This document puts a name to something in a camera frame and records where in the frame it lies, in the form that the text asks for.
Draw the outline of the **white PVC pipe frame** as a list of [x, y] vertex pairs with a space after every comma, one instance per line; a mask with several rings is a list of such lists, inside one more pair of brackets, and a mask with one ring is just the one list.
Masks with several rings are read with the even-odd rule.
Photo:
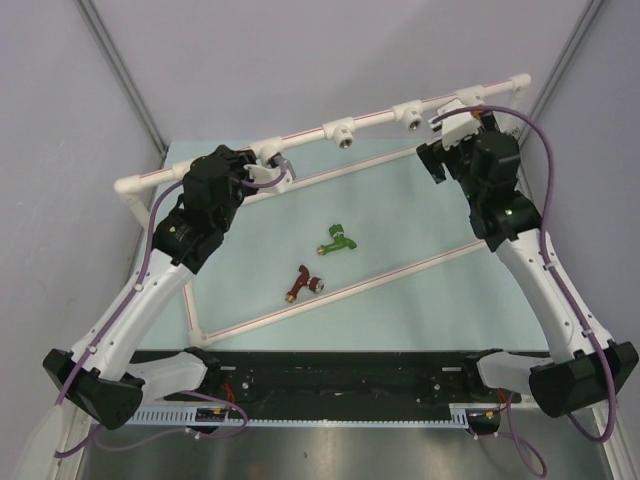
[[[464, 105], [472, 103], [479, 104], [480, 101], [484, 100], [487, 97], [491, 97], [493, 95], [501, 94], [504, 92], [509, 92], [511, 94], [510, 106], [513, 108], [517, 108], [521, 103], [523, 97], [526, 96], [526, 92], [530, 85], [531, 76], [527, 73], [522, 73], [512, 76], [507, 80], [489, 85], [471, 86], [461, 90], [457, 90], [450, 94], [426, 100], [412, 100], [409, 102], [397, 104], [386, 110], [360, 115], [355, 118], [344, 117], [338, 120], [327, 122], [320, 127], [316, 127], [296, 134], [287, 135], [285, 137], [277, 136], [264, 140], [254, 141], [250, 143], [247, 148], [254, 151], [254, 153], [258, 155], [258, 165], [264, 165], [267, 160], [269, 160], [277, 153], [283, 153], [288, 149], [323, 140], [333, 141], [339, 148], [347, 149], [353, 144], [354, 133], [359, 129], [381, 125], [389, 122], [400, 122], [407, 129], [414, 131], [424, 123], [422, 117], [423, 113], [429, 113], [432, 111], [436, 112], [439, 108], [454, 99], [459, 99]], [[384, 163], [389, 163], [391, 161], [406, 158], [412, 155], [413, 152], [414, 150], [412, 148], [404, 148], [391, 153], [380, 155], [378, 157], [372, 157], [350, 165], [341, 166], [333, 170], [294, 181], [293, 186], [284, 193], [307, 188], [324, 181], [329, 181], [335, 178], [346, 176], [348, 174], [353, 174], [365, 170], [367, 168], [372, 168]], [[172, 166], [164, 166], [161, 169], [152, 171], [150, 173], [121, 178], [115, 182], [114, 190], [122, 199], [122, 201], [131, 209], [136, 219], [139, 222], [144, 222], [149, 219], [149, 211], [142, 204], [140, 198], [141, 193], [152, 187], [182, 179], [189, 170], [192, 162], [192, 159], [183, 160], [181, 162], [175, 163]], [[252, 198], [249, 198], [247, 202], [251, 204], [272, 198], [275, 195], [277, 194], [260, 193]], [[384, 274], [378, 278], [367, 280], [359, 284], [343, 288], [334, 293], [323, 295], [317, 299], [312, 299], [297, 305], [289, 306], [276, 313], [259, 317], [245, 322], [237, 327], [225, 329], [216, 333], [205, 333], [201, 329], [197, 314], [196, 300], [193, 293], [193, 283], [188, 282], [182, 288], [182, 295], [186, 312], [187, 335], [189, 344], [191, 346], [200, 348], [211, 346], [218, 341], [226, 340], [241, 333], [265, 327], [272, 323], [293, 317], [297, 314], [306, 313], [308, 311], [318, 309], [339, 300], [352, 297], [358, 293], [362, 293], [375, 287], [382, 286], [393, 280], [418, 273], [422, 270], [431, 268], [448, 260], [453, 260], [469, 253], [473, 253], [480, 248], [480, 243], [476, 241], [472, 244], [468, 244], [456, 250], [444, 253], [438, 258], [434, 257], [432, 259], [424, 260], [408, 267], [403, 267], [399, 270]]]

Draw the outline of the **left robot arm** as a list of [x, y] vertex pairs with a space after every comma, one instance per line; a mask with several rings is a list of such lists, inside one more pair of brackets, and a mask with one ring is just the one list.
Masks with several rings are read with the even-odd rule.
[[251, 150], [220, 145], [191, 163], [176, 205], [150, 222], [139, 271], [70, 350], [45, 357], [60, 399], [115, 430], [147, 401], [182, 391], [207, 400], [219, 392], [219, 363], [198, 348], [137, 365], [131, 359], [168, 302], [222, 245], [244, 199], [256, 194], [248, 171], [255, 162]]

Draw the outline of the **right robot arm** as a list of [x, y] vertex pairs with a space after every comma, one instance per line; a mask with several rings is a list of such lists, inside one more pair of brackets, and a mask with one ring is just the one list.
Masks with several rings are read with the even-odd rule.
[[416, 153], [436, 183], [457, 181], [474, 235], [496, 254], [521, 288], [549, 348], [548, 360], [487, 350], [471, 357], [463, 393], [484, 401], [497, 388], [531, 396], [552, 418], [615, 401], [639, 362], [591, 315], [552, 250], [544, 213], [516, 188], [521, 152], [500, 130], [498, 108], [442, 110], [431, 119], [439, 139]]

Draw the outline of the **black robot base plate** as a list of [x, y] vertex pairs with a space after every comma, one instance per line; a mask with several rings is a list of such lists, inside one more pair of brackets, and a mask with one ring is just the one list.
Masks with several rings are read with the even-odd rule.
[[506, 388], [473, 382], [468, 352], [216, 351], [202, 393], [238, 404], [261, 423], [427, 424], [463, 411], [499, 416]]

